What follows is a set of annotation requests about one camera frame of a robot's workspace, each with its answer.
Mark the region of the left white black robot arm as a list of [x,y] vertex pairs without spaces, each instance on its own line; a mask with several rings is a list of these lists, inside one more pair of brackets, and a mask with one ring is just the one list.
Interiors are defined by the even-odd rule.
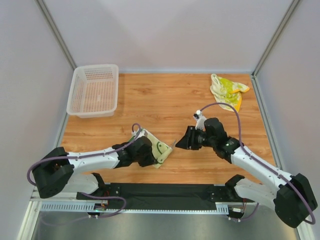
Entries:
[[51,198],[62,192],[71,183],[72,177],[99,169],[116,169],[138,163],[140,167],[154,165],[153,144],[146,136],[130,142],[91,152],[66,152],[57,147],[43,159],[31,166],[40,198]]

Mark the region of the green patterned towel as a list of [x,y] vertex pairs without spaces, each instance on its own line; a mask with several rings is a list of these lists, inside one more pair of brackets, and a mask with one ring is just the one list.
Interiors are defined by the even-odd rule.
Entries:
[[151,132],[149,132],[147,129],[142,128],[141,133],[139,136],[145,136],[147,137],[151,143],[152,143],[152,154],[154,158],[156,159],[156,163],[153,164],[155,169],[159,169],[165,160],[168,158],[168,156],[173,151],[173,144],[168,145],[165,142],[159,140],[156,136],[154,136]]

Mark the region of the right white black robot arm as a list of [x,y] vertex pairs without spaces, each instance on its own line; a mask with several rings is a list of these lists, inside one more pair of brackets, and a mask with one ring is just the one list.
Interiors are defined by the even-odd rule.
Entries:
[[311,224],[315,223],[313,211],[318,203],[309,180],[301,173],[285,172],[254,154],[240,140],[228,136],[217,118],[204,120],[201,128],[188,126],[175,146],[193,151],[212,148],[219,158],[246,170],[260,181],[254,183],[236,174],[225,183],[232,196],[270,208],[291,228],[298,227],[307,217],[311,217]]

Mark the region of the white yellow patterned towel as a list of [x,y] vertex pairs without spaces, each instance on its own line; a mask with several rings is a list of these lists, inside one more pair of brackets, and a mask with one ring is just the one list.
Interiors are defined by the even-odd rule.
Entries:
[[248,92],[250,87],[243,83],[220,77],[214,73],[210,77],[211,85],[209,89],[216,102],[228,104],[239,112],[242,104],[242,94]]

